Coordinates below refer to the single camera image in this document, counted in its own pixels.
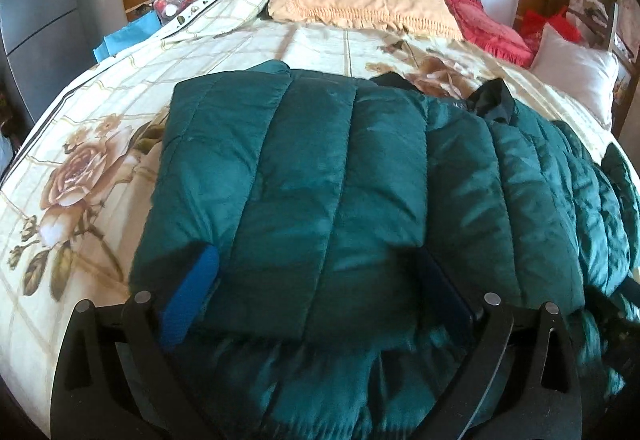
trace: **bedspread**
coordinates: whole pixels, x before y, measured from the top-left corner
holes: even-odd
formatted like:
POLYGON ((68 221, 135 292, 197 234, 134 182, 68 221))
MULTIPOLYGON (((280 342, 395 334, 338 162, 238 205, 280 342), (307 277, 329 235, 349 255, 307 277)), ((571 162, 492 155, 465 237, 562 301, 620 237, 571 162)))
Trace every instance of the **bedspread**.
MULTIPOLYGON (((458 63, 478 83, 503 78, 514 97, 545 118, 566 121, 597 162, 614 141, 577 101, 469 43, 276 23, 258 15, 266 2, 200 0, 148 41, 80 76, 38 122, 5 177, 0 373, 45 432, 60 343, 75 304, 127 298, 179 81, 268 59, 369 78, 419 72, 436 56, 458 63)), ((630 172, 640 187, 631 166, 630 172)))

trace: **bed sheet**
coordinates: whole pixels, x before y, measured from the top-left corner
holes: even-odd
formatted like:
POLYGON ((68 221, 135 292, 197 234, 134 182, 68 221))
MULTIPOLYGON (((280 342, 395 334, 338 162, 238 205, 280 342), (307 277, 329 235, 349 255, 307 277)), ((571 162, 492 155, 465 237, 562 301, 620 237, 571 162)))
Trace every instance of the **bed sheet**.
POLYGON ((469 43, 276 23, 258 16, 266 2, 200 0, 180 21, 87 71, 47 110, 5 178, 0 374, 43 431, 49 431, 53 375, 74 306, 84 298, 100 306, 128 297, 127 276, 179 81, 268 59, 368 78, 416 72, 437 56, 459 63, 478 83, 503 78, 514 97, 571 125, 597 162, 615 142, 577 101, 469 43))

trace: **silver bolt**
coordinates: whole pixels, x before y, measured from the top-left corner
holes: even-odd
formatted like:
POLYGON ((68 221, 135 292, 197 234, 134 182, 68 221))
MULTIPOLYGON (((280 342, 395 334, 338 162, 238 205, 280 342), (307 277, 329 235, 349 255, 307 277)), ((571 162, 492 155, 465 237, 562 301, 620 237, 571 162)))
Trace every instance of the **silver bolt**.
POLYGON ((498 306, 502 302, 500 296, 494 292, 487 292, 484 294, 484 300, 491 306, 498 306))
POLYGON ((138 292, 133 299, 139 305, 143 305, 144 303, 148 303, 149 301, 151 301, 151 292, 149 292, 148 290, 143 290, 142 292, 138 292))
POLYGON ((558 315, 560 313, 560 309, 556 303, 552 303, 551 301, 545 305, 545 309, 551 315, 558 315))
POLYGON ((82 301, 76 305, 76 312, 78 312, 79 314, 81 314, 82 312, 86 312, 89 309, 89 306, 91 306, 89 300, 82 299, 82 301))

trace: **white pillow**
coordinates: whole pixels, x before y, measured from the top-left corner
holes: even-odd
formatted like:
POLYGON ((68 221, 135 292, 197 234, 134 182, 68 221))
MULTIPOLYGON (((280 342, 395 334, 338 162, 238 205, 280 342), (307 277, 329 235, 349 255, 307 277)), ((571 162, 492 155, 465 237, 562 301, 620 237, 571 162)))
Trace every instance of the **white pillow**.
POLYGON ((613 87, 618 78, 618 59, 611 52, 566 41, 546 24, 530 71, 578 100, 605 130, 611 129, 613 87))

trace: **green puffer jacket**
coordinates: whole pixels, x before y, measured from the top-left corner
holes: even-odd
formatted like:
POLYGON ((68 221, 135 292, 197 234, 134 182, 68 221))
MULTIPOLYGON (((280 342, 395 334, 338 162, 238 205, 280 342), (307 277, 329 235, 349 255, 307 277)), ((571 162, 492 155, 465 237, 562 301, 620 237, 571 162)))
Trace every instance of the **green puffer jacket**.
POLYGON ((482 290, 559 305, 588 418, 611 377, 583 287, 610 295, 637 264, 638 207, 616 147, 597 166, 520 103, 487 122, 270 61, 176 86, 130 285, 162 287, 190 243, 219 248, 175 355, 230 438, 404 438, 463 355, 420 298, 426 242, 482 290))

